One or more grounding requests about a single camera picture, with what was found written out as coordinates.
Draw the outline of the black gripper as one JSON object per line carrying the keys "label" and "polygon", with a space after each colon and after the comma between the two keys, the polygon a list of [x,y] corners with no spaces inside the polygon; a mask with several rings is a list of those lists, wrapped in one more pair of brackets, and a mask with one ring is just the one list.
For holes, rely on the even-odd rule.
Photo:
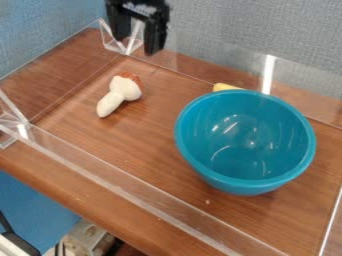
{"label": "black gripper", "polygon": [[116,40],[130,34],[130,18],[145,21],[144,53],[153,55],[164,48],[170,7],[165,0],[104,0],[109,27]]}

